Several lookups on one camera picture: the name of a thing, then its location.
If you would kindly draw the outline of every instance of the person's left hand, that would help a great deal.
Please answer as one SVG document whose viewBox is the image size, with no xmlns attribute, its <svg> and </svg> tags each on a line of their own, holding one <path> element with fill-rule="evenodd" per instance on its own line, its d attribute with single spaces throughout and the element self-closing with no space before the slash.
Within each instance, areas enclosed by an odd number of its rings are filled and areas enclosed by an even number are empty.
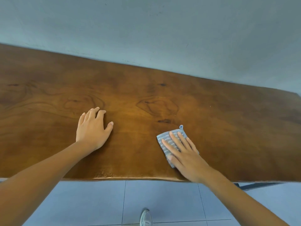
<svg viewBox="0 0 301 226">
<path fill-rule="evenodd" d="M 90 109 L 87 114 L 83 113 L 78 121 L 76 142 L 83 141 L 91 145 L 92 150 L 103 146 L 108 139 L 112 129 L 113 121 L 108 123 L 107 128 L 103 128 L 103 115 L 105 110 L 99 110 L 99 107 Z"/>
</svg>

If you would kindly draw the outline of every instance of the wooden table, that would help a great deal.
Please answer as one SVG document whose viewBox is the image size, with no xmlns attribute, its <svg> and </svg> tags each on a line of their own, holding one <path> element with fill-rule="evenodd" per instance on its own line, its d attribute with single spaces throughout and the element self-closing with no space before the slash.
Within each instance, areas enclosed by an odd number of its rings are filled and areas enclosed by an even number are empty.
<svg viewBox="0 0 301 226">
<path fill-rule="evenodd" d="M 295 93 L 8 45 L 0 75 L 0 178 L 72 144 L 80 115 L 99 106 L 113 132 L 65 179 L 185 181 L 156 139 L 182 124 L 232 181 L 301 181 Z"/>
</svg>

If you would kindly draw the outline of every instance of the shoe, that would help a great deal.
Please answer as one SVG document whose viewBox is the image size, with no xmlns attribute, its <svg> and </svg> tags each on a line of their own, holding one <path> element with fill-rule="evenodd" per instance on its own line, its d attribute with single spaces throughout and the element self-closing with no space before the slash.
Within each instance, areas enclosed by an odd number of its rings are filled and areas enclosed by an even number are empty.
<svg viewBox="0 0 301 226">
<path fill-rule="evenodd" d="M 153 225 L 153 219 L 151 217 L 151 213 L 148 209 L 145 209 L 141 214 L 140 226 L 152 226 L 152 225 Z"/>
</svg>

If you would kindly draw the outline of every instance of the table top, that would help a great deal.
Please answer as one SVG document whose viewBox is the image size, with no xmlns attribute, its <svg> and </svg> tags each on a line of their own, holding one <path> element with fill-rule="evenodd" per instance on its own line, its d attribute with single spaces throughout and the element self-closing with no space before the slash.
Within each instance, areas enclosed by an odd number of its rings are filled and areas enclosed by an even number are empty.
<svg viewBox="0 0 301 226">
<path fill-rule="evenodd" d="M 0 45 L 0 178 L 75 141 L 99 106 L 114 129 L 69 180 L 186 181 L 156 136 L 184 126 L 231 181 L 301 181 L 301 98 L 291 92 Z"/>
</svg>

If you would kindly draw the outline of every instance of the floor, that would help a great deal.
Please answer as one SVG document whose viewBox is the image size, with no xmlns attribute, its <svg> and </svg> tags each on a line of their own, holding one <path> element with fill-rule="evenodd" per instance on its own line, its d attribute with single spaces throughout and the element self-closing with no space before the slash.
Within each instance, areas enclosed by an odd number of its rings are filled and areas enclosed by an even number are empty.
<svg viewBox="0 0 301 226">
<path fill-rule="evenodd" d="M 285 183 L 247 193 L 292 226 L 301 224 L 300 191 L 301 183 Z M 24 225 L 135 225 L 143 208 L 157 226 L 239 225 L 202 184 L 146 180 L 62 181 Z"/>
</svg>

